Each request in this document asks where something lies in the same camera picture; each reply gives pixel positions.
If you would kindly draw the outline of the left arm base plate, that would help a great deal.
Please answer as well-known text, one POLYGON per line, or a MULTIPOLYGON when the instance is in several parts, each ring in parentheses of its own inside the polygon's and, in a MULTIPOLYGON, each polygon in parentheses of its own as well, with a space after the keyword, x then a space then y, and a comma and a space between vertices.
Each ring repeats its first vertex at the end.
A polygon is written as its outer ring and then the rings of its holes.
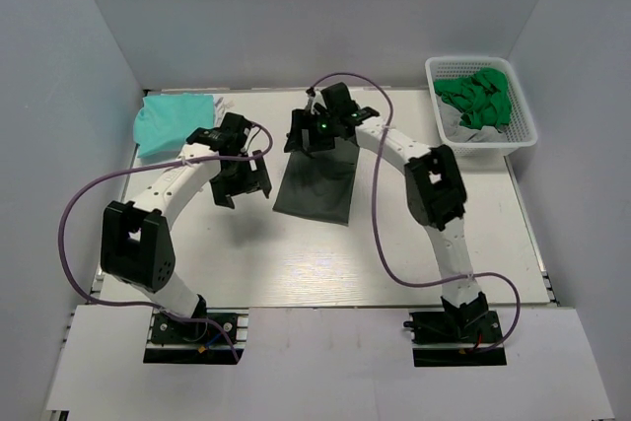
MULTIPOLYGON (((238 357, 245 351, 248 310, 219 310, 208 317, 227 333, 238 357)), ((144 364, 232 366, 235 359, 221 331, 212 324, 184 324, 154 312, 143 357, 144 364)))

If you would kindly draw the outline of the dark grey t shirt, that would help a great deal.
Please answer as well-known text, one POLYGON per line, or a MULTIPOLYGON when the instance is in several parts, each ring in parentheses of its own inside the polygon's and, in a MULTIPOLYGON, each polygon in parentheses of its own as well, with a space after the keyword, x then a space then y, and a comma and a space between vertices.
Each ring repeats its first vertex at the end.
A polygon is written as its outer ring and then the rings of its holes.
POLYGON ((292 152, 272 209, 281 214, 347 226, 359 147, 335 140, 333 150, 292 152))

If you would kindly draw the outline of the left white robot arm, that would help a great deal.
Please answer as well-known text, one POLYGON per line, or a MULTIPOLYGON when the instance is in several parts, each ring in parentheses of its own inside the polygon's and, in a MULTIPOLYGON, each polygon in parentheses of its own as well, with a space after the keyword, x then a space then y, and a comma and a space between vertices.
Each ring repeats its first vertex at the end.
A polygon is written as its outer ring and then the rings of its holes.
POLYGON ((209 319, 203 298, 176 274, 171 229, 205 184, 210 185, 214 204, 229 209, 235 207, 238 195, 270 194, 263 152, 247 152, 250 133, 260 129, 232 112, 214 128, 195 129, 186 138, 179 160, 153 184, 126 202, 111 202, 104 211, 102 271, 169 313, 185 340, 202 338, 209 319))

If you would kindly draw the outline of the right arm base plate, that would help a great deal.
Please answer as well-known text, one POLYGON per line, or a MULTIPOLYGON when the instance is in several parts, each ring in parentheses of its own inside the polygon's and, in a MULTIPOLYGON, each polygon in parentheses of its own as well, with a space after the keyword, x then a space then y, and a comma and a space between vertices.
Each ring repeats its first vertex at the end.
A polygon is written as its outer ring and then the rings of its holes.
POLYGON ((459 331, 445 313, 414 312, 403 323, 410 333, 415 368, 500 367, 507 365, 500 321, 491 311, 459 331))

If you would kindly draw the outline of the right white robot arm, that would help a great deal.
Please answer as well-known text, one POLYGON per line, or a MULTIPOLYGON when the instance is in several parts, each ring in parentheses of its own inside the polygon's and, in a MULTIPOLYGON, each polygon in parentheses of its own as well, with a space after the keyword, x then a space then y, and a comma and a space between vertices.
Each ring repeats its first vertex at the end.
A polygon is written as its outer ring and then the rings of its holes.
POLYGON ((307 97, 307 104, 292 112, 284 150, 310 155, 333 149, 338 139, 350 140, 402 174, 407 208, 427 233, 441 276, 438 328, 453 340, 470 339, 479 331, 488 303, 464 236, 467 194, 453 150, 430 147, 394 129, 391 116, 359 106, 344 83, 309 88, 307 97))

